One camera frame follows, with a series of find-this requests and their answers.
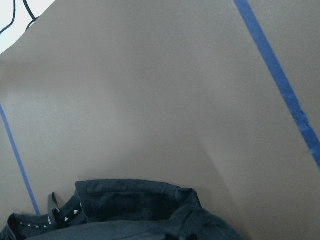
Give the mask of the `black graphic t-shirt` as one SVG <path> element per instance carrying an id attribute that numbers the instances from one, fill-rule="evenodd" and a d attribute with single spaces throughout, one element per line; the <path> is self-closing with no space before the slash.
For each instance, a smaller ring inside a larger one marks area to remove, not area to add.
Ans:
<path id="1" fill-rule="evenodd" d="M 64 206 L 48 196 L 44 215 L 14 213 L 3 240 L 239 240 L 204 209 L 192 188 L 136 179 L 78 181 Z"/>

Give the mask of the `brown paper table cover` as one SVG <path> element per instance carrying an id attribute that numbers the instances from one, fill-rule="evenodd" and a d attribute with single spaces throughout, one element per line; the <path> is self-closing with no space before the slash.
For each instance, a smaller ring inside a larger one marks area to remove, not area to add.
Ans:
<path id="1" fill-rule="evenodd" d="M 58 0 L 0 56 L 42 214 L 75 183 L 193 188 L 247 240 L 317 240 L 320 171 L 232 0 Z"/>

